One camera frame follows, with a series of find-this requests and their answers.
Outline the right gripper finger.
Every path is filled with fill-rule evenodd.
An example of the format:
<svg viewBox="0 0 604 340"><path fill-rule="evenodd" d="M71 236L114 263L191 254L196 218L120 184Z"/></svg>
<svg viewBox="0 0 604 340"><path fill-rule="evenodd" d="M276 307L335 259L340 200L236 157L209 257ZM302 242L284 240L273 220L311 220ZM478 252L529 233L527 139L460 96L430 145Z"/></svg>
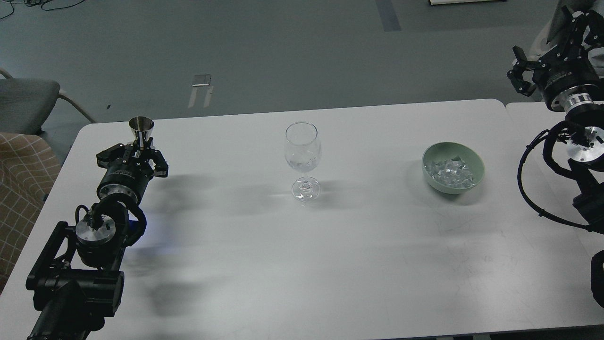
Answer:
<svg viewBox="0 0 604 340"><path fill-rule="evenodd" d="M548 64L541 60L528 60L524 50L520 46L513 46L512 52L515 55L515 62L513 62L512 69L507 71L507 77L518 94L530 97L537 89L537 85L534 82L526 81L523 74L526 71L546 70L548 69Z"/></svg>
<svg viewBox="0 0 604 340"><path fill-rule="evenodd" d="M600 14L590 10L574 17L568 9L563 13L569 19L568 35L554 48L556 60L586 60L591 50L603 47L604 19Z"/></svg>

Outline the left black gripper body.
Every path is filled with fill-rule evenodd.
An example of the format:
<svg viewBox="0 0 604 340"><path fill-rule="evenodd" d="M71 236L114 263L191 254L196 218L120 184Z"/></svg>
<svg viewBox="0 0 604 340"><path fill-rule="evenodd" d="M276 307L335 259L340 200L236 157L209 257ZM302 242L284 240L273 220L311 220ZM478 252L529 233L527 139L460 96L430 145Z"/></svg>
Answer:
<svg viewBox="0 0 604 340"><path fill-rule="evenodd" d="M97 187L97 197L102 199L121 193L140 202L154 174L150 161L144 158L131 158L127 161L111 160L108 157L97 156L97 165L106 169Z"/></svg>

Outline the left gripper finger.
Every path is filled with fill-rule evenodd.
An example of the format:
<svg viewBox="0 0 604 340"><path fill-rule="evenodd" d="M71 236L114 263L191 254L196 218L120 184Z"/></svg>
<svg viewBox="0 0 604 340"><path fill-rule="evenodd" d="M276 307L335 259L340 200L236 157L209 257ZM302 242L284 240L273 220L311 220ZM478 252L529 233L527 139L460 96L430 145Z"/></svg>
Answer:
<svg viewBox="0 0 604 340"><path fill-rule="evenodd" d="M168 162L162 153L154 148L142 149L142 173L147 179L168 176Z"/></svg>
<svg viewBox="0 0 604 340"><path fill-rule="evenodd" d="M135 157L137 150L134 144L115 144L97 153L97 166L104 169L140 166L138 158Z"/></svg>

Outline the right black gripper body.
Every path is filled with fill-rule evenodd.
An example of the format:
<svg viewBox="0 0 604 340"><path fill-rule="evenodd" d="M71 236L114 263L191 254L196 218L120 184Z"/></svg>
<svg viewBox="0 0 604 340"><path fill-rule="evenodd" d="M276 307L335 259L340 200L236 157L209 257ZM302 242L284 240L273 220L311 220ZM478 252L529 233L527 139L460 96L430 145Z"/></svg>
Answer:
<svg viewBox="0 0 604 340"><path fill-rule="evenodd" d="M536 86L546 107L563 112L567 97L585 93L592 101L601 100L601 80L590 63L587 50L563 53L553 50L538 59Z"/></svg>

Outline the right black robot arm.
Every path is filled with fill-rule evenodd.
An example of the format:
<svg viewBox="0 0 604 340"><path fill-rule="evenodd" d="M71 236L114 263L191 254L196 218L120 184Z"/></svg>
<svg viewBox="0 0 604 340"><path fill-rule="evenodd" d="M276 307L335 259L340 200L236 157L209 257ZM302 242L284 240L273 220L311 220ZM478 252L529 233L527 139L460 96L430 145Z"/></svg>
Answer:
<svg viewBox="0 0 604 340"><path fill-rule="evenodd" d="M539 133L520 158L516 181L522 198L539 216L581 230L604 231L604 185L594 172L603 171L603 80L588 54L603 46L603 17L597 12L561 8L562 40L537 60L529 60L521 47L513 47L515 62L507 71L513 88L525 96L539 91L550 111L565 118ZM586 224L571 222L534 203L522 183L524 163L542 144L542 158L557 175L573 180L580 194L572 201Z"/></svg>

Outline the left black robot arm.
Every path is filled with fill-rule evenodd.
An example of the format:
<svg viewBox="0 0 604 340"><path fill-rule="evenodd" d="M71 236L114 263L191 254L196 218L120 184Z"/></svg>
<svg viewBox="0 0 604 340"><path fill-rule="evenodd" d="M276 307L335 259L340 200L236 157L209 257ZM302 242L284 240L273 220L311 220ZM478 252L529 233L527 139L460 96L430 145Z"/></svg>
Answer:
<svg viewBox="0 0 604 340"><path fill-rule="evenodd" d="M144 192L152 178L168 176L168 163L151 140L116 144L96 159L106 170L99 201L78 206L73 226L56 224L27 276L40 312L30 340L85 340L115 315L125 251L147 228L140 208Z"/></svg>

